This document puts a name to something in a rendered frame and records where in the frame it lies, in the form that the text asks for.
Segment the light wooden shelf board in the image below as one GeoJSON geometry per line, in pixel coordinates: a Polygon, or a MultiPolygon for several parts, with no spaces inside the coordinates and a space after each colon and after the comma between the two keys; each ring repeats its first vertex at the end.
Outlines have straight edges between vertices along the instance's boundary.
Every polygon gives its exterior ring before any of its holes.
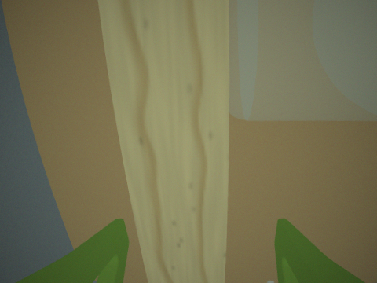
{"type": "Polygon", "coordinates": [[[229,0],[98,0],[148,283],[225,283],[229,0]]]}

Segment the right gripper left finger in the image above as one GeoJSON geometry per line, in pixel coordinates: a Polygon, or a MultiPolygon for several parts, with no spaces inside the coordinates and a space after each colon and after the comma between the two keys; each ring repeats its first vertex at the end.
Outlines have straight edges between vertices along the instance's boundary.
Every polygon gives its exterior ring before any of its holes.
{"type": "Polygon", "coordinates": [[[115,219],[66,256],[16,283],[123,283],[129,238],[115,219]]]}

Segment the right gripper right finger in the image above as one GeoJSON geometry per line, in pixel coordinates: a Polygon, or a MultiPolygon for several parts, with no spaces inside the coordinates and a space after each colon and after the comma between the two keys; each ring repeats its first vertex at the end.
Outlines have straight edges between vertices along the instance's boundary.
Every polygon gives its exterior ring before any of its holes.
{"type": "Polygon", "coordinates": [[[365,283],[330,260],[287,219],[275,236],[278,283],[365,283]]]}

